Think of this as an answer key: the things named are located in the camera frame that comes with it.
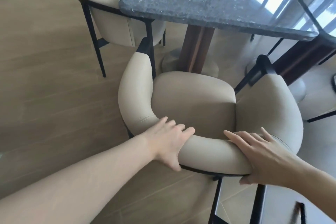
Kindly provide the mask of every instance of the chair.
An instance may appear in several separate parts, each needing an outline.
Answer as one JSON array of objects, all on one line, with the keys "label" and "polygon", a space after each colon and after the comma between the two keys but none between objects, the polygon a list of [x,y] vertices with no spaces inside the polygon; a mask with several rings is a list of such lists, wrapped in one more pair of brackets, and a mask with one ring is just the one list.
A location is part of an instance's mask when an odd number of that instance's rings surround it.
[{"label": "chair", "polygon": [[[163,38],[163,46],[165,46],[166,22],[125,15],[119,10],[119,0],[79,1],[82,4],[103,77],[106,77],[106,74],[100,55],[100,47],[108,43],[135,47],[145,36],[151,39],[153,46],[161,42]],[[102,36],[101,39],[96,37],[91,15]],[[151,50],[150,60],[151,64],[155,65],[154,48]],[[155,66],[153,66],[153,76],[155,77]]]},{"label": "chair", "polygon": [[[129,136],[138,135],[163,116],[193,126],[195,135],[180,150],[182,168],[212,175],[218,181],[209,223],[225,223],[216,216],[224,176],[250,174],[251,165],[223,130],[260,132],[264,127],[283,147],[297,153],[303,136],[300,111],[286,83],[265,55],[232,88],[209,76],[167,72],[152,81],[148,57],[150,40],[144,38],[130,59],[118,92],[120,113]],[[252,78],[257,82],[236,102],[236,94]],[[258,185],[251,222],[259,223],[266,187]]]}]

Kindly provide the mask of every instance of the forearm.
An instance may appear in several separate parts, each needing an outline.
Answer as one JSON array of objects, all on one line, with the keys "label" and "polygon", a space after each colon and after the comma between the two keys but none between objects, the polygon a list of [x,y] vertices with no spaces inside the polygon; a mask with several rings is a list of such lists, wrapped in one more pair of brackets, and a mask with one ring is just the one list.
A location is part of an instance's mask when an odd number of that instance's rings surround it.
[{"label": "forearm", "polygon": [[291,187],[336,221],[336,179],[310,166]]},{"label": "forearm", "polygon": [[0,223],[90,223],[151,156],[134,137],[82,160],[0,201]]}]

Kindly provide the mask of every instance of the chair seat cushion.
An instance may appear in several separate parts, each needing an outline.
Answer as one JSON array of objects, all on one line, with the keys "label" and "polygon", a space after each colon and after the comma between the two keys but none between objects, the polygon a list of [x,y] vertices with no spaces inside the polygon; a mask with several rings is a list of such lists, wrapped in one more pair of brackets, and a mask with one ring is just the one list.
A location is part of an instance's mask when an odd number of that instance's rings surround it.
[{"label": "chair seat cushion", "polygon": [[234,131],[236,97],[226,82],[206,75],[167,72],[153,82],[151,106],[158,118],[167,116],[196,135],[224,139],[224,130]]}]

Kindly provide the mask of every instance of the black chair frame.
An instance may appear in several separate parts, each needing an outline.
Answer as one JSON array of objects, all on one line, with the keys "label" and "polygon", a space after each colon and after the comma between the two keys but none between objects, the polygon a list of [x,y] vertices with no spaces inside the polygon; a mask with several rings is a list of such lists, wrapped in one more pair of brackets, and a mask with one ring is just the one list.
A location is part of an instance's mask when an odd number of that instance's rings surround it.
[{"label": "black chair frame", "polygon": [[[151,40],[148,37],[144,37],[137,49],[137,52],[145,53],[151,57]],[[262,78],[265,74],[276,74],[273,66],[266,55],[259,55],[257,58],[257,62],[255,66],[246,74],[246,76],[242,79],[242,81],[235,87],[234,92],[237,95],[239,91],[242,90],[243,87],[246,86],[252,79],[255,81],[256,76],[258,76],[258,80]],[[127,128],[126,124],[125,127],[127,129],[127,133],[129,138],[134,137],[131,131]],[[208,171],[203,171],[199,169],[195,169],[192,167],[187,167],[184,165],[180,165],[183,169],[190,170],[193,172],[197,172],[200,174],[211,175],[213,176],[213,181],[218,181],[217,188],[215,192],[215,198],[212,204],[210,218],[208,224],[228,224],[221,218],[216,215],[217,206],[219,203],[219,196],[221,194],[221,184],[223,177],[237,177],[241,175],[231,175],[231,174],[221,174],[221,173],[213,173]],[[260,224],[261,217],[263,215],[263,206],[265,200],[265,193],[266,193],[266,186],[262,184],[258,184],[256,195],[254,198],[253,209],[250,218],[250,224]]]},{"label": "black chair frame", "polygon": [[[100,38],[97,39],[96,33],[95,33],[95,28],[93,26],[93,21],[92,21],[92,17],[91,17],[91,13],[90,13],[90,6],[102,11],[106,11],[109,13],[113,13],[113,14],[117,14],[120,16],[124,16],[127,18],[131,18],[131,19],[136,19],[139,21],[142,21],[145,23],[146,25],[146,33],[147,33],[147,37],[150,39],[151,41],[151,50],[149,53],[149,58],[150,58],[150,63],[152,65],[152,73],[153,73],[153,79],[156,76],[156,72],[155,72],[155,60],[154,60],[154,46],[153,46],[153,32],[152,32],[152,22],[154,21],[154,19],[148,19],[148,18],[141,18],[141,17],[136,17],[136,16],[130,16],[130,15],[126,15],[123,14],[119,9],[113,8],[113,7],[109,7],[107,5],[103,5],[103,4],[99,4],[90,0],[78,0],[81,4],[82,4],[82,9],[84,12],[84,16],[86,19],[86,23],[87,26],[89,28],[89,32],[91,35],[91,39],[93,42],[93,46],[94,49],[96,51],[96,55],[98,58],[98,62],[99,62],[99,66],[101,69],[101,73],[103,74],[103,77],[106,77],[106,73],[105,73],[105,68],[104,68],[104,64],[103,64],[103,60],[102,60],[102,56],[100,54],[100,48],[109,44],[109,42],[107,40],[105,40],[104,38]],[[166,45],[166,30],[163,33],[163,46]]]}]

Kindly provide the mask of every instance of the wooden floor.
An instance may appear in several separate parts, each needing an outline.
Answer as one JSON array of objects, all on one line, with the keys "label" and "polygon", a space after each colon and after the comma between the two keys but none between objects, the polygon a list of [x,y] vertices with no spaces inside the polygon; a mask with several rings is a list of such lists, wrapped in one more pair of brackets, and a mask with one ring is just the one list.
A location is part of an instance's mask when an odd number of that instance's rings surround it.
[{"label": "wooden floor", "polygon": [[[0,198],[128,139],[117,90],[135,48],[102,48],[99,69],[77,0],[0,0]],[[180,47],[185,25],[167,25]],[[226,199],[246,187],[224,179]],[[216,184],[152,162],[107,204],[94,223],[207,223]],[[245,190],[254,197],[255,187]],[[249,219],[252,205],[239,218]],[[224,207],[218,213],[230,222]]]}]

